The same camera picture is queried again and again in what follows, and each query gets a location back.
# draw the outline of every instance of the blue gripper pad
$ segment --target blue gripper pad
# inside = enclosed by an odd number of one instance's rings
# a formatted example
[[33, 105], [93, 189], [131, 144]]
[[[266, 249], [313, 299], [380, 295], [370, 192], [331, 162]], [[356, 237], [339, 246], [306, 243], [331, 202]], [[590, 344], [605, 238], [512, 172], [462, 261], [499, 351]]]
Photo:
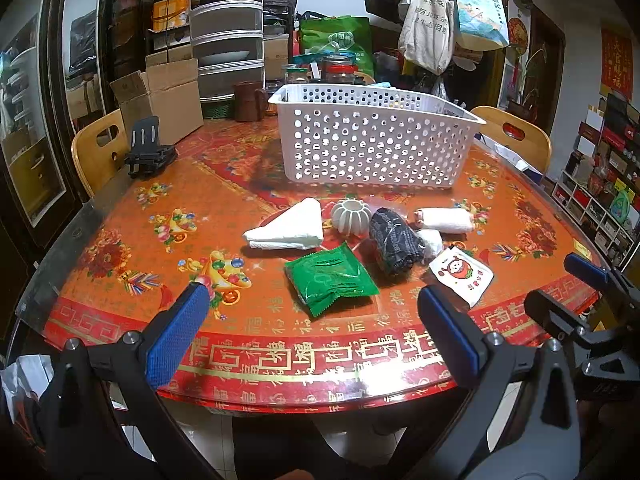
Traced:
[[143, 332], [145, 341], [151, 342], [146, 352], [145, 376], [154, 390], [171, 381], [209, 313], [209, 301], [207, 287], [190, 283], [174, 306], [153, 318]]
[[437, 286], [420, 291], [418, 314], [456, 383], [463, 388], [475, 387], [487, 359], [482, 331], [469, 316], [458, 312]]
[[571, 253], [564, 259], [564, 270], [585, 282], [598, 292], [606, 292], [609, 286], [609, 274], [590, 261]]

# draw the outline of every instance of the chair backrest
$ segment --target chair backrest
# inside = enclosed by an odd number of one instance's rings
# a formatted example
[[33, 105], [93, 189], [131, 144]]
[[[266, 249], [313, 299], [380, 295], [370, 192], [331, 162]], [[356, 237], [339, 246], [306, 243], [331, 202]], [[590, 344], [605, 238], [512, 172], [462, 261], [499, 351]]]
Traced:
[[[117, 127], [118, 134], [104, 146], [99, 146], [98, 136], [111, 126]], [[71, 143], [71, 155], [89, 196], [95, 196], [118, 173], [128, 152], [129, 141], [120, 110], [105, 115], [76, 134]]]
[[485, 126], [480, 126], [480, 133], [513, 150], [540, 173], [546, 173], [551, 161], [551, 141], [539, 127], [491, 106], [479, 106], [471, 113], [486, 121]]

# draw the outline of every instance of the white paper napkin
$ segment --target white paper napkin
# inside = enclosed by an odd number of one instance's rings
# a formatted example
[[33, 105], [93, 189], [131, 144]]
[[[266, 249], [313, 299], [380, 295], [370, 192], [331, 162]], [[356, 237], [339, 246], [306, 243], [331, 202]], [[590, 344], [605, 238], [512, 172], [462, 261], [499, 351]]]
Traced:
[[315, 198], [305, 198], [264, 227], [244, 233], [252, 249], [300, 249], [319, 247], [324, 241], [322, 211]]
[[444, 251], [429, 264], [429, 268], [440, 283], [451, 288], [471, 308], [480, 300], [494, 278], [489, 267], [457, 247]]

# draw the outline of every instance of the canvas tote bag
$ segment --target canvas tote bag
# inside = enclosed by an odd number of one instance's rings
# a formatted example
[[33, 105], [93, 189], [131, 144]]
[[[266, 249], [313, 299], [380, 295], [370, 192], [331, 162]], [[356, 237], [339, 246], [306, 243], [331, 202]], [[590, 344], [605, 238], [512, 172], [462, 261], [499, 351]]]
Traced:
[[411, 0], [398, 43], [404, 58], [442, 74], [455, 46], [453, 10], [452, 0]]

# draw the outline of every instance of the orange box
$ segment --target orange box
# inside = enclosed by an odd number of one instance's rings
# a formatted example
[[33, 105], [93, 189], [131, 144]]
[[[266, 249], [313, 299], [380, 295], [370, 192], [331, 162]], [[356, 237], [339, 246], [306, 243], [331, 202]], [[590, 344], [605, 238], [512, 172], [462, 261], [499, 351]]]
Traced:
[[154, 3], [154, 32], [187, 25], [189, 0], [159, 0]]

